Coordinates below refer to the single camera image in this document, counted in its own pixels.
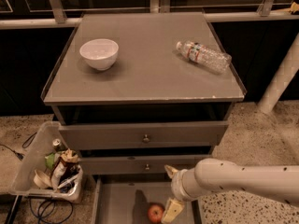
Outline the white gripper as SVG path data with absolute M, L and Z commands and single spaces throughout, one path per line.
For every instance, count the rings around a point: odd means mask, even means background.
M 168 177 L 172 179 L 171 190 L 177 198 L 169 198 L 161 222 L 171 224 L 184 210 L 185 202 L 191 202 L 199 198 L 199 185 L 195 179 L 194 169 L 178 170 L 173 166 L 164 167 Z

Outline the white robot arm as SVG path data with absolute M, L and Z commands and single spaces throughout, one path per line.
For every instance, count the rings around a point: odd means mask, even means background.
M 171 178 L 173 198 L 166 202 L 163 224 L 171 224 L 186 202 L 212 193 L 242 190 L 292 206 L 299 206 L 299 166 L 240 166 L 207 158 L 192 169 L 164 167 Z

